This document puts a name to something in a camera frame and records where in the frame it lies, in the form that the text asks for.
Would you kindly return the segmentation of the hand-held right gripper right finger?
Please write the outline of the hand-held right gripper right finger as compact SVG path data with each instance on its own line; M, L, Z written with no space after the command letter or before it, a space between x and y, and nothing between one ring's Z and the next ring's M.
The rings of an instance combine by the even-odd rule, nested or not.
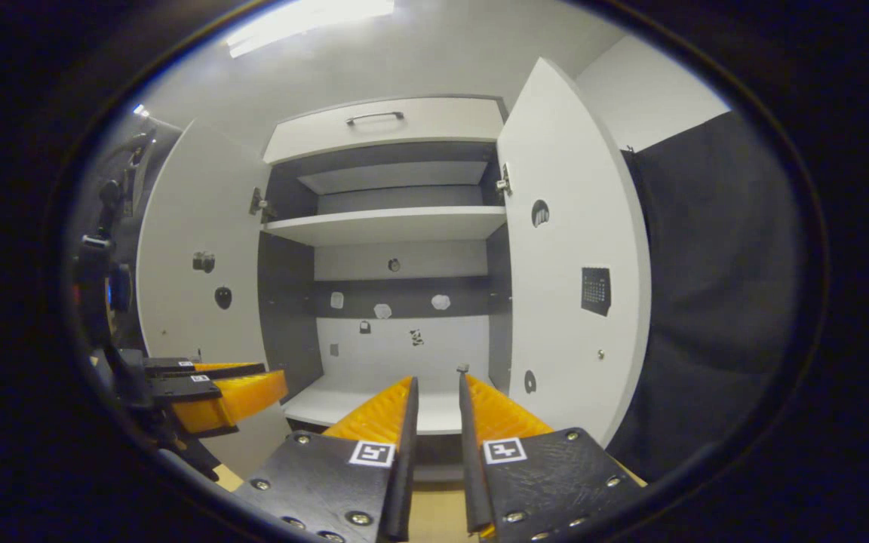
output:
M637 501L643 482L579 427L551 428L459 375L468 531L482 542L570 542Z

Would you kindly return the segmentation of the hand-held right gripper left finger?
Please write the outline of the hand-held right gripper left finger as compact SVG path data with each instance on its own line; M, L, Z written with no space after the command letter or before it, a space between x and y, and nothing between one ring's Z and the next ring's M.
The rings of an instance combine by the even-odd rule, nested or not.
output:
M235 497L304 542L407 541L418 417L418 379L400 379L321 433L290 433Z

